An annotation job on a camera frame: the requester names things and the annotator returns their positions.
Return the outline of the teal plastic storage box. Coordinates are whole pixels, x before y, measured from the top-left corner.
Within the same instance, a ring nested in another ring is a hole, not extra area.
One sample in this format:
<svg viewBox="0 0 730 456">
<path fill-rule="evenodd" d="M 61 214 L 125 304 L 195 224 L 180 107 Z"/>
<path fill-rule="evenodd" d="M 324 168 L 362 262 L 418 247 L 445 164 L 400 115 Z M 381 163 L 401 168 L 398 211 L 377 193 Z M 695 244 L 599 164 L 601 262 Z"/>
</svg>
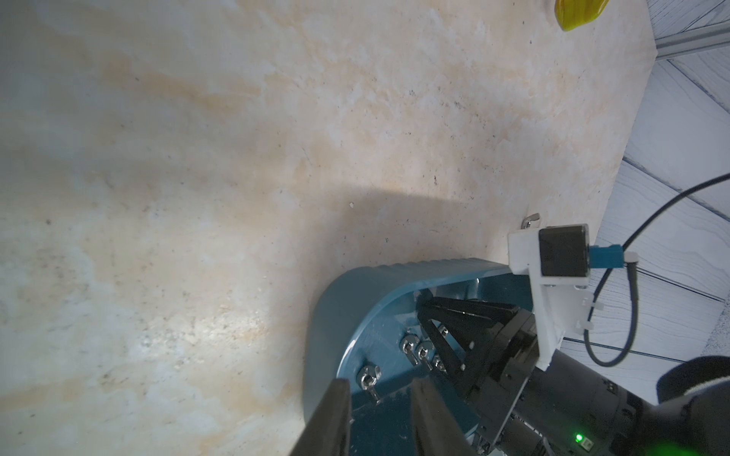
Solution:
<svg viewBox="0 0 730 456">
<path fill-rule="evenodd" d="M 310 319 L 304 358 L 302 406 L 314 414 L 331 381 L 349 381 L 352 455 L 412 455 L 410 385 L 433 380 L 460 429 L 471 436 L 477 417 L 452 384 L 425 366 L 413 366 L 400 349 L 405 334 L 422 334 L 416 305 L 442 296 L 513 304 L 530 310 L 528 277 L 479 258 L 360 267 L 342 274 L 323 292 Z M 380 367 L 375 404 L 357 383 L 365 364 Z"/>
</svg>

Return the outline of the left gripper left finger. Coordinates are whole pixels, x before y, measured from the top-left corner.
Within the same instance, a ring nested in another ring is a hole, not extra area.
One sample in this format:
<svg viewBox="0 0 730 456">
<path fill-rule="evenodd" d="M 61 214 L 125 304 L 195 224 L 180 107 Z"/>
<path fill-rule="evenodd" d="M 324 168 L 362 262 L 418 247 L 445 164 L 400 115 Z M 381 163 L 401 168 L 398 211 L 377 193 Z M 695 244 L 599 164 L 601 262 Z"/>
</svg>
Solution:
<svg viewBox="0 0 730 456">
<path fill-rule="evenodd" d="M 350 449 L 352 397 L 346 379 L 334 379 L 294 448 L 291 456 L 347 456 Z"/>
</svg>

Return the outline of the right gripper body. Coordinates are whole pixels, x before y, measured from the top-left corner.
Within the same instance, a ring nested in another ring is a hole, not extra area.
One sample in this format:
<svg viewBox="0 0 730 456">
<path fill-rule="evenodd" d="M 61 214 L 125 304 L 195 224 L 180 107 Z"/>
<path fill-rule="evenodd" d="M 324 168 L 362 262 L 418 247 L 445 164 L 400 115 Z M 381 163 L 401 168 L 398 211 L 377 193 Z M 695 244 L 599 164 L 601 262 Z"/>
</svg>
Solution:
<svg viewBox="0 0 730 456">
<path fill-rule="evenodd" d="M 493 450 L 539 357 L 534 315 L 519 307 L 488 307 L 490 327 L 470 354 L 475 380 L 468 403 L 479 418 L 475 450 Z"/>
</svg>

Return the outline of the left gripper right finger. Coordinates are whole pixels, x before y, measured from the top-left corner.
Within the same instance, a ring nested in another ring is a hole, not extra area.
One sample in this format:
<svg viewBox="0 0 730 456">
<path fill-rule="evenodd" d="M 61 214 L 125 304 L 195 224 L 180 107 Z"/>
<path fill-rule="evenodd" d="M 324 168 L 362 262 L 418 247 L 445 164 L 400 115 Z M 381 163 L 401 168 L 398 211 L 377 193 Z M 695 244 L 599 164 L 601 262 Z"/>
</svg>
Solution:
<svg viewBox="0 0 730 456">
<path fill-rule="evenodd" d="M 412 382 L 414 452 L 420 456 L 475 455 L 433 382 Z"/>
</svg>

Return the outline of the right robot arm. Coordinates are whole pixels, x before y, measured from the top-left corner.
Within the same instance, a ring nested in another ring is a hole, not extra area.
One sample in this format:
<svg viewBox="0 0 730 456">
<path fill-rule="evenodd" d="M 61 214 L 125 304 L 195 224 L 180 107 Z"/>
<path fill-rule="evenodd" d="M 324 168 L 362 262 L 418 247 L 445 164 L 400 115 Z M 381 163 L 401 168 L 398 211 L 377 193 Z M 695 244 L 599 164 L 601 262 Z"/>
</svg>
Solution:
<svg viewBox="0 0 730 456">
<path fill-rule="evenodd" d="M 478 422 L 475 452 L 507 455 L 725 455 L 729 360 L 682 363 L 656 404 L 564 353 L 540 369 L 533 313 L 501 303 L 431 298 L 417 308 L 438 362 Z"/>
</svg>

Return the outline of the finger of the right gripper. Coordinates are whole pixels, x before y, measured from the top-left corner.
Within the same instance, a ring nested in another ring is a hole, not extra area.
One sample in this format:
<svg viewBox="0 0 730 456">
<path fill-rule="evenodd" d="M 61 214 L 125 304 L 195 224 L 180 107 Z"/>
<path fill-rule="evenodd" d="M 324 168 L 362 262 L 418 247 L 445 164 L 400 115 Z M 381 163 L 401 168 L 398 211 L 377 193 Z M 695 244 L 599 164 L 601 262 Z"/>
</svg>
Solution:
<svg viewBox="0 0 730 456">
<path fill-rule="evenodd" d="M 416 305 L 421 326 L 426 328 L 430 325 L 437 331 L 442 326 L 448 331 L 491 329 L 496 325 L 506 325 L 520 311 L 521 308 L 513 304 L 442 296 L 426 299 Z"/>
<path fill-rule="evenodd" d="M 476 315 L 420 315 L 418 320 L 435 345 L 454 388 L 462 399 L 477 399 L 481 393 L 485 362 L 485 319 Z M 461 351 L 454 349 L 439 332 L 444 324 Z"/>
</svg>

